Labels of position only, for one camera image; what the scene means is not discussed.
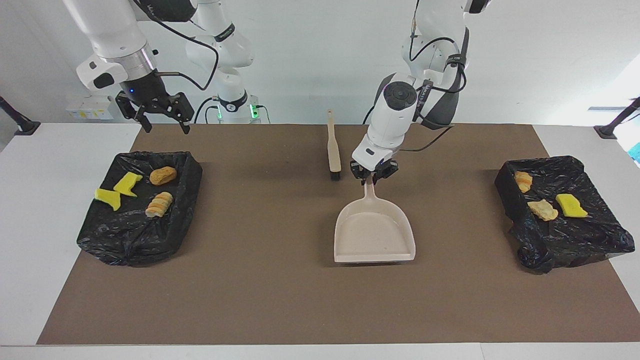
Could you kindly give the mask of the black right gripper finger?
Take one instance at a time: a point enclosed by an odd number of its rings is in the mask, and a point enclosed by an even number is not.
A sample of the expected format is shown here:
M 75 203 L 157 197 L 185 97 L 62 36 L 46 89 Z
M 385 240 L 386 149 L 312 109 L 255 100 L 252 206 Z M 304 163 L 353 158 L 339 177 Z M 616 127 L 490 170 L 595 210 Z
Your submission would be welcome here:
M 194 118 L 194 109 L 183 92 L 172 96 L 172 119 L 178 122 L 183 134 L 190 132 L 190 122 Z
M 151 132 L 153 126 L 146 117 L 146 108 L 144 105 L 135 109 L 125 92 L 119 92 L 117 96 L 115 96 L 115 103 L 125 119 L 137 122 L 144 132 Z

